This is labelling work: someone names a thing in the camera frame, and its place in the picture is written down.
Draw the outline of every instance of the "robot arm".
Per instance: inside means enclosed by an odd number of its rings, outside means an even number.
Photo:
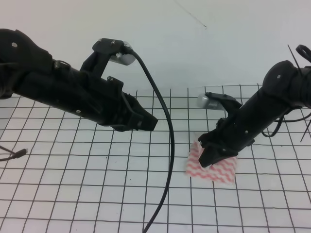
[[[298,46],[296,50],[307,60],[311,58],[307,47]],[[284,122],[284,115],[303,106],[311,108],[310,85],[311,67],[295,68],[291,62],[283,61],[269,70],[262,87],[243,106],[227,95],[205,93],[200,96],[200,107],[228,112],[228,117],[220,119],[215,130],[199,138],[204,148],[199,159],[201,166],[237,156],[255,142],[259,133],[280,118],[275,132],[264,135],[274,136]]]
[[[135,58],[123,41],[101,39],[80,71],[56,61],[20,31],[0,30],[0,99],[13,93],[84,117],[117,131],[152,131],[157,119],[122,92],[123,83],[101,76],[108,61]]]

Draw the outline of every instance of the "grid surface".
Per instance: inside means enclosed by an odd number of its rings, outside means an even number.
[[[196,107],[204,92],[245,103],[259,88],[216,86],[162,90],[176,140],[171,187],[150,233],[311,232],[311,134],[307,122],[284,123],[239,154],[234,186],[185,175],[194,138],[223,111]],[[0,162],[0,233],[139,233],[160,201],[169,167],[169,132],[153,92],[136,92],[159,119],[154,132],[116,132],[14,96],[0,101],[1,145],[29,155]],[[286,119],[306,116],[296,110]],[[267,131],[273,131],[272,124]],[[0,158],[8,154],[1,151]]]

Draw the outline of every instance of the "striped cloth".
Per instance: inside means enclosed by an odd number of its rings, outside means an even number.
[[[202,168],[199,163],[199,158],[203,150],[204,148],[201,147],[199,141],[194,141],[190,147],[190,153],[186,163],[186,174],[220,183],[234,183],[238,158],[236,156],[227,158],[216,164]]]

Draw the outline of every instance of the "white wall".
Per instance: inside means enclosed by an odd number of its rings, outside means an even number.
[[[311,1],[1,0],[0,28],[19,29],[75,68],[99,38],[126,40],[161,87],[254,84],[292,61],[287,44],[311,47]],[[108,75],[149,88],[137,62],[109,63]]]

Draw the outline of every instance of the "black cable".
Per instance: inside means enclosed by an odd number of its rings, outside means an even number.
[[[298,45],[296,51],[307,61],[311,62],[311,50],[304,45]]]
[[[274,129],[273,133],[271,135],[268,135],[268,134],[265,134],[264,132],[261,132],[263,136],[265,137],[274,137],[276,135],[276,133],[278,132],[278,130],[280,129],[282,123],[284,122],[283,121],[284,119],[284,116],[282,116],[280,118],[280,120],[278,121],[277,125],[276,125],[276,128]]]
[[[162,195],[162,198],[160,200],[160,203],[157,207],[157,209],[155,210],[155,213],[152,215],[150,221],[148,222],[147,226],[145,227],[143,233],[146,233],[148,231],[148,229],[150,228],[151,224],[154,222],[157,214],[159,213],[164,201],[165,201],[165,198],[166,198],[166,195],[169,191],[169,187],[170,187],[170,182],[171,182],[171,177],[172,177],[172,172],[173,172],[173,165],[174,165],[174,157],[175,157],[175,138],[174,138],[174,129],[173,129],[173,124],[172,124],[172,120],[171,120],[171,116],[170,116],[170,113],[169,113],[169,110],[167,109],[167,106],[161,96],[161,93],[159,91],[159,89],[157,88],[153,78],[151,77],[151,74],[149,73],[146,65],[144,64],[144,62],[142,61],[142,59],[139,57],[139,55],[137,53],[135,53],[131,48],[129,47],[125,47],[126,49],[126,52],[128,54],[131,54],[133,55],[137,61],[139,62],[139,64],[141,65],[143,71],[145,72],[152,88],[154,89],[155,91],[155,94],[156,96],[158,97],[160,103],[161,103],[161,106],[163,108],[163,111],[164,111],[164,114],[166,116],[166,119],[167,119],[167,123],[169,125],[169,131],[170,131],[170,138],[171,138],[171,159],[170,159],[170,166],[169,166],[169,172],[168,172],[168,175],[167,175],[167,180],[166,180],[166,184],[165,184],[165,187],[164,187],[164,192],[163,192],[163,195]]]
[[[283,123],[291,123],[291,122],[298,122],[298,121],[302,121],[305,120],[307,118],[311,117],[311,113],[309,113],[308,115],[304,116],[303,118],[299,118],[299,119],[295,119],[295,120],[282,120]]]
[[[15,62],[10,62],[10,63],[0,63],[0,67],[4,67],[4,66],[10,66],[10,65],[16,65],[17,63]]]
[[[11,160],[11,159],[18,159],[24,155],[27,154],[27,150],[26,149],[22,149],[22,150],[19,150],[18,152],[13,152],[3,146],[0,146],[0,149],[6,151],[6,152],[9,152],[10,154],[13,154],[12,156],[9,156],[7,158],[4,158],[4,159],[0,159],[0,162],[3,162],[3,161],[8,161],[8,160]]]

